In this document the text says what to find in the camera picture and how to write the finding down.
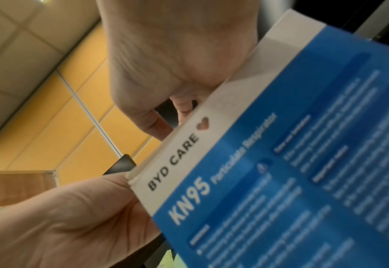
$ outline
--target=blue and white box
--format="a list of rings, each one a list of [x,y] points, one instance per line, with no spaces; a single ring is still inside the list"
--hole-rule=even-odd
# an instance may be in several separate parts
[[[190,268],[389,268],[389,47],[288,11],[130,178]]]

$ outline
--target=box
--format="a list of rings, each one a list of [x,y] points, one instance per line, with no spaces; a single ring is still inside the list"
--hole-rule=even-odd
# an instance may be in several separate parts
[[[130,178],[190,268],[389,267],[389,47],[288,11]]]

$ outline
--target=human hand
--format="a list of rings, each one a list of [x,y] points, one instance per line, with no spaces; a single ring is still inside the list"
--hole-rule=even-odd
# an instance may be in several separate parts
[[[170,98],[182,123],[257,43],[259,0],[97,1],[113,100],[159,140],[172,128],[155,107]]]
[[[158,234],[125,174],[106,175],[0,212],[0,268],[108,268]]]

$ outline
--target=wall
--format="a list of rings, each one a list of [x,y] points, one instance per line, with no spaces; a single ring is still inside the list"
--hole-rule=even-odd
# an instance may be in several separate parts
[[[123,154],[159,144],[113,104],[97,26],[0,131],[0,170],[57,170],[61,185],[102,175]]]

